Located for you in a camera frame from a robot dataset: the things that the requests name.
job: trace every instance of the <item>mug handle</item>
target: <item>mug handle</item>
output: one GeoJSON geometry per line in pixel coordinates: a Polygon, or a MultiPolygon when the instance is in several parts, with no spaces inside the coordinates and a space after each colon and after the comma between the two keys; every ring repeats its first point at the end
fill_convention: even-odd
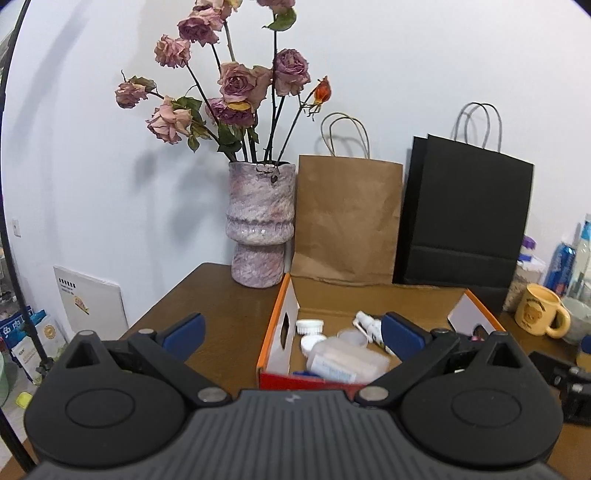
{"type": "Polygon", "coordinates": [[[558,328],[548,327],[546,333],[552,338],[562,338],[570,328],[570,313],[562,305],[556,309],[556,316],[558,317],[558,328]]]}

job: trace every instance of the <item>translucent bottle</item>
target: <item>translucent bottle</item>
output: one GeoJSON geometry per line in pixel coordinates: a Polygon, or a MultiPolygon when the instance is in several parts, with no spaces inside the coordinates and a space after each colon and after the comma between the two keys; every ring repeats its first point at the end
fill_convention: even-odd
{"type": "Polygon", "coordinates": [[[591,213],[585,217],[585,225],[581,231],[581,238],[577,244],[577,254],[574,258],[573,275],[570,280],[569,297],[578,298],[584,285],[587,266],[589,264],[589,243],[591,241],[591,213]]]}
{"type": "Polygon", "coordinates": [[[360,346],[330,337],[314,345],[308,357],[309,372],[342,383],[368,384],[384,375],[390,359],[360,346]]]}

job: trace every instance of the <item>brown paper bag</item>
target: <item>brown paper bag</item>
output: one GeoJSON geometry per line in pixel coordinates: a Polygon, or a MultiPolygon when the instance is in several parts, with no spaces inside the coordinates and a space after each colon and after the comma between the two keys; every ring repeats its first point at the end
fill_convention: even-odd
{"type": "Polygon", "coordinates": [[[329,283],[391,284],[402,165],[370,160],[367,132],[348,115],[327,116],[321,131],[333,115],[340,117],[330,124],[328,136],[322,135],[332,156],[300,156],[291,273],[329,283]],[[342,119],[357,127],[366,158],[335,156],[332,128],[342,119]]]}

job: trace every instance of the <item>blue can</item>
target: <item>blue can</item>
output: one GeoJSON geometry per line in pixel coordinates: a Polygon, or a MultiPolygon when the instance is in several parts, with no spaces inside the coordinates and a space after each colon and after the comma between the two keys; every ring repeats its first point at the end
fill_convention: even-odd
{"type": "Polygon", "coordinates": [[[573,247],[561,243],[556,249],[556,252],[554,252],[550,262],[544,287],[549,288],[559,297],[562,297],[569,287],[570,277],[573,274],[575,255],[576,251],[573,247]]]}

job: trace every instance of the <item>yellow petal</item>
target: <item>yellow petal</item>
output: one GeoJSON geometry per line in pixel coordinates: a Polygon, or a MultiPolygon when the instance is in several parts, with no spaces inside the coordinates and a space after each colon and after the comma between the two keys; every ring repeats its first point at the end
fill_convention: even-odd
{"type": "Polygon", "coordinates": [[[230,102],[228,103],[228,108],[237,112],[246,112],[251,109],[251,104],[248,102],[230,102]]]}

